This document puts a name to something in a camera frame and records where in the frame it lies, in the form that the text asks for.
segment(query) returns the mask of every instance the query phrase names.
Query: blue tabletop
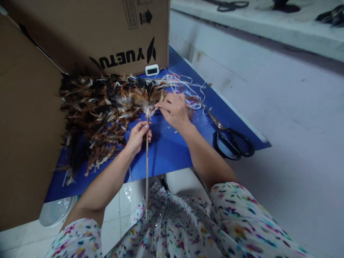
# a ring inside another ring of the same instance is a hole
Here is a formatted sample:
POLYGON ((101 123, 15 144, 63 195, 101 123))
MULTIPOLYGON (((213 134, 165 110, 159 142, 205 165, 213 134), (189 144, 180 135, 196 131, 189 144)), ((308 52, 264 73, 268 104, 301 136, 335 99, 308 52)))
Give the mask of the blue tabletop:
MULTIPOLYGON (((204 80, 197 72, 170 46, 169 48, 169 69, 167 72, 174 72, 178 75, 186 75, 193 79, 194 83, 204 84, 204 80)), ((166 74, 162 70, 157 78, 161 78, 166 74)), ((206 96, 204 104, 212 107, 212 114, 226 128, 231 127, 242 134, 246 135, 254 144, 256 150, 270 147, 270 143, 263 142, 257 135, 244 123, 242 119, 218 96, 218 94, 208 85, 203 92, 206 96)), ((203 96, 199 88, 194 89, 199 96, 203 96)), ((162 115, 152 117, 152 125, 150 126, 153 138, 149 144, 149 177, 179 170, 182 168, 192 167, 191 157, 187 145, 181 135, 171 127, 162 115)), ((192 123, 197 127, 201 135, 213 145, 214 132, 217 129, 208 114, 203 115, 202 109, 197 110, 192 118, 192 123)), ((126 139, 129 137, 130 130, 125 134, 126 139)), ((58 164, 65 164, 67 152, 62 150, 58 164)), ((62 186, 65 178, 65 172, 57 171, 54 173, 45 202, 50 202, 74 195, 81 195, 96 178, 96 176, 111 162, 105 162, 95 173, 90 173, 88 177, 84 176, 86 172, 86 162, 79 170, 75 182, 69 186, 62 186)), ((127 173, 124 182, 135 181, 146 177, 146 153, 145 148, 136 155, 131 166, 131 176, 127 173)))

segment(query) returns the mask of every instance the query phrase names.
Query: bamboo stick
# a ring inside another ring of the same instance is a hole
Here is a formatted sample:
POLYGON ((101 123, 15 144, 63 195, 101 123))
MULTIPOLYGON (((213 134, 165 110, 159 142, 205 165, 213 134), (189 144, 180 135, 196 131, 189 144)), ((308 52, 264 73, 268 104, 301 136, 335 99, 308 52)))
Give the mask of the bamboo stick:
POLYGON ((146 135, 146 220, 148 219, 148 133, 146 135))

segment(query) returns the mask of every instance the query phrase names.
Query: small white device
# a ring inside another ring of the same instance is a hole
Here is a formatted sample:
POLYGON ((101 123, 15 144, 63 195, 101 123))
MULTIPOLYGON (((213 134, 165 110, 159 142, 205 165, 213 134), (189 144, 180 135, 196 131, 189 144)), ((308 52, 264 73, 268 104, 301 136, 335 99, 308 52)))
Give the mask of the small white device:
POLYGON ((151 66, 146 66, 146 75, 147 76, 154 76, 159 73, 159 66, 158 65, 151 65, 151 66))

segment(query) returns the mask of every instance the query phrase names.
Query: person's right hand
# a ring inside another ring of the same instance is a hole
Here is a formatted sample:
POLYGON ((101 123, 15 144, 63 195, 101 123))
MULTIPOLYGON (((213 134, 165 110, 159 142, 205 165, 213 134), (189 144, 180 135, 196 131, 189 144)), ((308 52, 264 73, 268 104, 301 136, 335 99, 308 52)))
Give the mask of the person's right hand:
POLYGON ((187 115, 185 95, 183 93, 169 93, 165 100, 156 103, 155 107, 160 108, 166 121, 179 132, 187 129, 191 125, 187 115))

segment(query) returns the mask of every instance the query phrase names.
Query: cardboard box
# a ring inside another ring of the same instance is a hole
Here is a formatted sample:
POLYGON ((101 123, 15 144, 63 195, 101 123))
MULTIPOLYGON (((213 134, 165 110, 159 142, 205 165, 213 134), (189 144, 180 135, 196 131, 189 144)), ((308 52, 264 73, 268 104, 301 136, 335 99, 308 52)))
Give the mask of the cardboard box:
POLYGON ((65 132, 60 70, 0 14, 0 231, 36 220, 65 132))
POLYGON ((169 0, 1 0, 51 59, 71 73, 76 64, 109 74, 167 68, 169 0))

